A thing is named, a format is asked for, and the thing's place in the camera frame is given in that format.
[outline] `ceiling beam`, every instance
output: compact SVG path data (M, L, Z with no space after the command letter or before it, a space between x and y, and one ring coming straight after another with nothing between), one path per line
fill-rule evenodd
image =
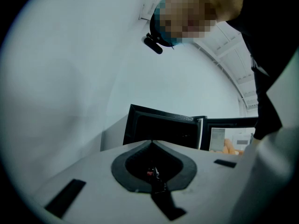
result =
M258 101L257 101L257 99L251 99L251 100L247 101L247 104L249 104L249 105L255 105L255 104L258 104Z
M245 93L245 94L244 94L244 97L245 97L245 98L248 98L248 97L250 97L250 96L256 96L256 92L255 92L255 91L252 91L252 92L248 92L248 93Z
M238 84L243 84L243 83L246 83L246 82L249 82L252 80L254 80L254 75L250 75L250 76L238 79L237 82L238 82Z
M243 41L242 34L239 34L233 40L229 41L228 43L220 47L218 50L216 50L215 55L218 58L225 56L229 52L236 49L241 44L242 41Z
M257 104L256 105L250 105L247 110L255 110L257 109Z
M239 93L241 95L241 98L242 98L243 102L246 105L246 108L248 108L247 100L244 99L244 94L243 94L242 90L240 89L239 84L235 80L232 72L229 70L229 68L226 66L226 64L224 64L220 60L220 58L211 49L209 49L209 47L207 47L200 39L196 40L196 43L200 46L200 49L203 49L206 53L208 53L209 56L211 56L211 58L214 59L225 70L225 72L229 76L230 80L233 82L233 84L235 85L235 87L239 91Z
M253 99L257 100L257 95L250 96L250 97L244 97L244 99L245 99L246 101L253 100Z

